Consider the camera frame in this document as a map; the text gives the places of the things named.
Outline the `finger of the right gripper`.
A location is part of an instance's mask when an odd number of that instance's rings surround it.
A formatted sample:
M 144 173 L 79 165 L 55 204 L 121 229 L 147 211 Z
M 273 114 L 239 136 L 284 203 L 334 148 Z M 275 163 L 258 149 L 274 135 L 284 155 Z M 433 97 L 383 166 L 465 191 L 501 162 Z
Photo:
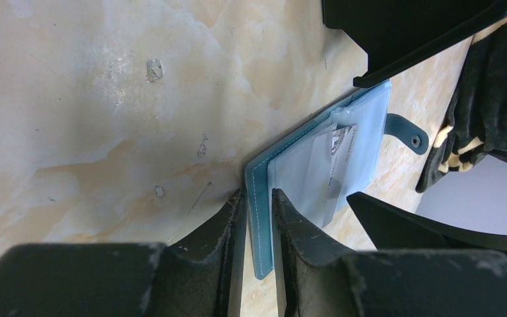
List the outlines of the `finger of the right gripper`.
M 463 229 L 410 213 L 362 192 L 347 203 L 381 249 L 488 249 L 507 255 L 507 235 Z

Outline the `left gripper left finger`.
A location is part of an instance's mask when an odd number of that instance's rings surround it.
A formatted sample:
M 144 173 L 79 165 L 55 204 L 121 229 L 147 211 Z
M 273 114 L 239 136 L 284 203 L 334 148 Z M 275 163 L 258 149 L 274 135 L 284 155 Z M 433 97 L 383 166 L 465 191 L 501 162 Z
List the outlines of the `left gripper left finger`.
M 0 316 L 239 316 L 245 235 L 236 190 L 173 245 L 14 246 L 0 257 Z

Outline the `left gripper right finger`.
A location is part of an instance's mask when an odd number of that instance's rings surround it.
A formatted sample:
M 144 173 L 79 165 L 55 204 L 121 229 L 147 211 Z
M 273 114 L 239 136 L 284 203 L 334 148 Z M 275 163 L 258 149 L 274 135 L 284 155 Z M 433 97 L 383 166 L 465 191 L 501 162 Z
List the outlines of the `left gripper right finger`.
M 507 255 L 488 249 L 352 250 L 272 193 L 281 316 L 507 316 Z

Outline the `blue card holder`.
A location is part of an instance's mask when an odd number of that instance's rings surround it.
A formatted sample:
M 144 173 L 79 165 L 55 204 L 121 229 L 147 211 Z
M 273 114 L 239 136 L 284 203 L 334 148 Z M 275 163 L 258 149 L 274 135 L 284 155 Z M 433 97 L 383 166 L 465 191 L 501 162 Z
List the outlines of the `blue card holder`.
M 417 155 L 426 153 L 427 133 L 399 114 L 389 112 L 391 83 L 360 88 L 327 106 L 306 123 L 247 163 L 244 180 L 249 209 L 255 277 L 274 268 L 271 193 L 283 190 L 294 207 L 317 227 L 325 227 L 344 208 L 347 196 L 362 191 L 374 176 L 385 135 L 400 140 Z M 327 199 L 332 134 L 357 125 L 347 173 L 337 199 Z

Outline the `white patterned credit card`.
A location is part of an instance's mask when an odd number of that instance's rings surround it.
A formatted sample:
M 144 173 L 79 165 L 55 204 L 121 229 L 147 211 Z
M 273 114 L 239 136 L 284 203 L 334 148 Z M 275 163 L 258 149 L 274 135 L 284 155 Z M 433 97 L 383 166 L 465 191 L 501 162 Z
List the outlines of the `white patterned credit card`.
M 328 200 L 337 199 L 341 193 L 357 130 L 357 125 L 350 125 L 333 131 Z

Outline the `black card tray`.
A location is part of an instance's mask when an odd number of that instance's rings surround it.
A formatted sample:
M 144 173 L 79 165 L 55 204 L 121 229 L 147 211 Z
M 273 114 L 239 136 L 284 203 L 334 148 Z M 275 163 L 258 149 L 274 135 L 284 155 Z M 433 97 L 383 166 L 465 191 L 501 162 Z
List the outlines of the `black card tray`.
M 371 88 L 507 17 L 507 0 L 323 0 L 326 28 L 368 56 L 354 87 Z

